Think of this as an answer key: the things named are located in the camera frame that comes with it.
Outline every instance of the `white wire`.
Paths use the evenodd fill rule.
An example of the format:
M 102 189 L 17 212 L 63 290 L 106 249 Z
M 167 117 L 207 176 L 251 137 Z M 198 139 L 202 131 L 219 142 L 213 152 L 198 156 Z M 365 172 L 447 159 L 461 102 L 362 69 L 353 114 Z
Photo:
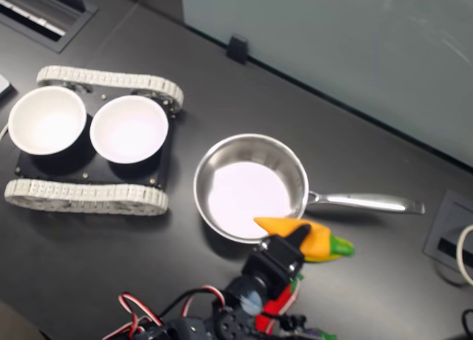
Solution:
M 0 140 L 7 134 L 8 132 L 8 123 L 5 124 L 5 127 L 0 131 Z
M 465 239 L 468 234 L 470 234 L 473 231 L 473 224 L 466 227 L 463 229 L 463 231 L 460 234 L 460 238 L 458 238 L 458 244 L 457 244 L 457 264 L 458 268 L 460 269 L 461 274 L 465 278 L 465 280 L 473 286 L 473 278 L 468 275 L 468 272 L 466 272 L 465 269 L 465 264 L 463 263 L 463 245 L 465 244 Z
M 225 297 L 223 296 L 222 292 L 217 290 L 214 286 L 204 285 L 202 286 L 202 289 L 211 290 L 222 303 L 222 307 L 225 306 Z M 184 307 L 183 307 L 183 311 L 181 312 L 181 316 L 187 316 L 187 313 L 189 312 L 189 308 L 191 307 L 191 303 L 193 299 L 194 299 L 194 296 L 190 296 L 189 298 L 187 298 L 186 303 L 184 304 Z

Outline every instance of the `saucepan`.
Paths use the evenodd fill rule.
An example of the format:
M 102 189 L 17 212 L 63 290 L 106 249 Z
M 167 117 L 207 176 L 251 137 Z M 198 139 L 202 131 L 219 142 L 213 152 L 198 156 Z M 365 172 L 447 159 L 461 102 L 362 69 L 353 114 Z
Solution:
M 331 204 L 373 211 L 423 214 L 423 203 L 385 194 L 318 194 L 285 144 L 265 135 L 243 134 L 213 146 L 194 176 L 194 199 L 218 234 L 247 244 L 267 236 L 254 217 L 300 218 L 308 205 Z

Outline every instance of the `black table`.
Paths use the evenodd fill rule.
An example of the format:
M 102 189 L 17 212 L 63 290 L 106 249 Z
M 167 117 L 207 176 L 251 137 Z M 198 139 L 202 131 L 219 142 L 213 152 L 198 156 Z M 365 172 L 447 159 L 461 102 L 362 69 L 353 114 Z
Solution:
M 188 288 L 225 286 L 248 247 L 200 219 L 192 177 L 217 141 L 243 132 L 280 139 L 320 192 L 381 192 L 423 200 L 422 217 L 354 211 L 307 215 L 353 242 L 356 255 L 304 269 L 294 310 L 340 339 L 453 339 L 471 288 L 438 277 L 422 249 L 448 188 L 473 198 L 473 176 L 249 64 L 130 0 L 90 0 L 100 10 L 60 54 L 0 25 L 0 72 L 18 89 L 0 103 L 0 126 L 49 64 L 161 75 L 184 90 L 163 217 L 50 214 L 0 200 L 0 299 L 54 339 L 98 339 L 127 322 L 127 290 L 155 310 Z M 0 186 L 18 150 L 0 144 Z M 210 312 L 209 299 L 191 314 Z

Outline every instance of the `bowl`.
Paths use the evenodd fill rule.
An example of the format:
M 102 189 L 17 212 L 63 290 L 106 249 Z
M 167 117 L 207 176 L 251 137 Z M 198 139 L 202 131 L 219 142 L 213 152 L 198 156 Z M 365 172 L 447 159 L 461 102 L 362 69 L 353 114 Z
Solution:
M 49 155 L 70 147 L 86 121 L 86 108 L 79 95 L 61 86 L 46 86 L 18 100 L 8 118 L 8 131 L 22 151 Z
M 138 163 L 156 153 L 166 140 L 169 122 L 164 109 L 150 98 L 128 95 L 98 110 L 90 140 L 98 154 L 118 164 Z

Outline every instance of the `cable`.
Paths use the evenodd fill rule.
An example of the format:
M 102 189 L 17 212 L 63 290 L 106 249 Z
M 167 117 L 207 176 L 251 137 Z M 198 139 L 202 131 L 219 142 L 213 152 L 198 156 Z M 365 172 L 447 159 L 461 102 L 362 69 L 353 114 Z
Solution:
M 148 322 L 151 321 L 150 318 L 148 318 L 147 316 L 142 316 L 141 318 L 138 319 L 138 323 L 141 322 L 143 319 L 146 319 Z M 128 322 L 126 323 L 125 325 L 119 327 L 117 330 L 114 330 L 112 331 L 110 334 L 104 336 L 102 338 L 102 340 L 108 340 L 110 339 L 111 337 L 117 335 L 117 334 L 120 334 L 120 333 L 124 333 L 126 330 L 128 330 L 131 326 L 132 326 L 133 322 Z M 143 327 L 138 327 L 137 328 L 141 333 L 144 331 L 144 328 Z
M 193 290 L 187 290 L 186 292 L 184 292 L 183 294 L 181 294 L 180 296 L 178 296 L 168 307 L 166 307 L 165 310 L 163 310 L 161 313 L 158 314 L 158 318 L 164 318 L 164 316 L 166 314 L 168 314 L 172 308 L 176 307 L 176 305 L 179 304 L 179 302 L 181 302 L 182 300 L 188 298 L 189 296 L 192 296 L 196 293 L 212 293 L 211 290 L 208 290 L 208 289 L 202 289 L 202 288 L 195 288 Z
M 466 322 L 466 316 L 468 313 L 473 313 L 473 309 L 467 309 L 463 311 L 461 314 L 461 324 L 463 325 L 463 329 L 465 329 L 465 333 L 468 336 L 468 339 L 473 340 L 473 334 L 470 331 L 470 328 L 468 327 L 468 323 Z
M 151 310 L 145 306 L 138 298 L 132 296 L 130 293 L 122 293 L 118 296 L 118 301 L 123 305 L 126 311 L 130 314 L 133 314 L 132 309 L 130 308 L 128 302 L 126 300 L 132 301 L 135 303 L 153 322 L 156 323 L 159 327 L 163 325 L 163 322 L 159 319 L 159 317 L 155 316 Z
M 203 290 L 211 291 L 220 300 L 220 304 L 222 305 L 222 307 L 225 306 L 225 297 L 223 296 L 222 292 L 217 290 L 215 287 L 209 286 L 209 285 L 204 285 L 201 288 Z M 192 299 L 194 299 L 194 295 L 187 298 L 186 303 L 184 303 L 183 310 L 181 311 L 181 314 L 180 314 L 181 316 L 187 316 L 187 313 L 189 312 L 189 308 L 191 307 Z
M 473 231 L 473 224 L 466 227 L 463 229 L 463 231 L 460 234 L 460 238 L 458 238 L 458 244 L 457 244 L 457 264 L 458 264 L 458 269 L 460 270 L 461 274 L 465 278 L 465 280 L 473 286 L 473 279 L 470 275 L 468 275 L 468 272 L 466 272 L 465 269 L 465 264 L 463 263 L 463 245 L 465 244 L 465 239 L 468 234 L 470 234 Z
M 5 124 L 5 127 L 0 131 L 0 140 L 7 134 L 8 132 L 8 123 Z

